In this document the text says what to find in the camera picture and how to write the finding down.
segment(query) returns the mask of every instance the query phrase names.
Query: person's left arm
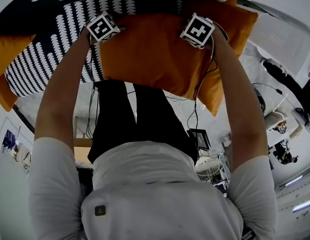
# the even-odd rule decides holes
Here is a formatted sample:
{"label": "person's left arm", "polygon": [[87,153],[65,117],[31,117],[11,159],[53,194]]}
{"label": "person's left arm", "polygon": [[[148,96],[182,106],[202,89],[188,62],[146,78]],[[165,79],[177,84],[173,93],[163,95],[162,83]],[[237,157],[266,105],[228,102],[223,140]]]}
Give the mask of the person's left arm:
{"label": "person's left arm", "polygon": [[29,214],[36,239],[78,239],[80,181],[74,159],[73,113],[89,50],[85,28],[50,78],[35,126],[29,171]]}
{"label": "person's left arm", "polygon": [[48,81],[37,113],[35,141],[50,137],[74,150],[73,113],[83,65],[90,49],[88,34],[84,28]]}

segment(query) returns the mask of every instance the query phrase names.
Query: person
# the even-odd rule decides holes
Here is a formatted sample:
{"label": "person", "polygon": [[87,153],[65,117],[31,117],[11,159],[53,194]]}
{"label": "person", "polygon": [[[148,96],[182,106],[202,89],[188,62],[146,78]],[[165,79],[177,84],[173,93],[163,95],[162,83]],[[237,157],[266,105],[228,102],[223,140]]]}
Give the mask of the person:
{"label": "person", "polygon": [[52,74],[38,110],[29,173],[37,239],[258,239],[275,235],[277,203],[263,114],[241,63],[216,27],[217,60],[232,136],[227,197],[195,173],[194,143],[161,89],[96,83],[100,112],[88,158],[93,192],[81,195],[73,113],[90,44],[84,29]]}
{"label": "person", "polygon": [[282,143],[283,141],[275,144],[276,150],[273,152],[274,156],[283,165],[287,165],[290,163],[296,163],[298,161],[299,156],[292,157],[291,153],[288,150],[285,150]]}

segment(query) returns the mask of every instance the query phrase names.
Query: forearm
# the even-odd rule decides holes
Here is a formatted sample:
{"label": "forearm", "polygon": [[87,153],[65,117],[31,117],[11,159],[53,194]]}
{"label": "forearm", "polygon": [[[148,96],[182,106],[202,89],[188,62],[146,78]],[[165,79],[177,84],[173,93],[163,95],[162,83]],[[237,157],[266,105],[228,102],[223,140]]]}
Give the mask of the forearm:
{"label": "forearm", "polygon": [[240,61],[221,32],[214,32],[213,37],[231,129],[234,170],[253,157],[267,154],[266,129],[257,95]]}
{"label": "forearm", "polygon": [[72,145],[73,113],[89,48],[85,29],[69,48],[48,81],[37,114],[35,140],[40,137],[52,137],[69,146]]}

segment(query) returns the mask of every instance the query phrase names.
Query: t-shirt sleeve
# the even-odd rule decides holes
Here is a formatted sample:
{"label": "t-shirt sleeve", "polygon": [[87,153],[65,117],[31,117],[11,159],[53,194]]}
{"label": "t-shirt sleeve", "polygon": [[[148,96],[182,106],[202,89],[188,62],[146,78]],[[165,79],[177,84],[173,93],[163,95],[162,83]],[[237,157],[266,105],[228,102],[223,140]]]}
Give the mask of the t-shirt sleeve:
{"label": "t-shirt sleeve", "polygon": [[277,224],[277,202],[269,158],[255,157],[231,175],[227,197],[238,208],[244,223],[257,239],[271,240]]}
{"label": "t-shirt sleeve", "polygon": [[29,213],[36,239],[78,239],[81,203],[72,150],[54,138],[37,139],[29,168]]}

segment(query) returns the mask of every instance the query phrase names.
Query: black square badge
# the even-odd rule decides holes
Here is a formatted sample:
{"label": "black square badge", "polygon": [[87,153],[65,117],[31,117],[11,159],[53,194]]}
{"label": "black square badge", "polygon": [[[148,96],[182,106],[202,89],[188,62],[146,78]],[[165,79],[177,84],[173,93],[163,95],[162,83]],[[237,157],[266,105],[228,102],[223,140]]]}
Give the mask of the black square badge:
{"label": "black square badge", "polygon": [[102,36],[110,32],[112,29],[109,25],[105,22],[104,18],[100,18],[94,24],[89,26],[90,30],[95,34],[97,39],[100,39]]}
{"label": "black square badge", "polygon": [[95,207],[95,216],[104,216],[106,214],[105,205],[100,205]]}
{"label": "black square badge", "polygon": [[212,28],[210,26],[195,18],[186,33],[202,43],[210,33],[211,29]]}

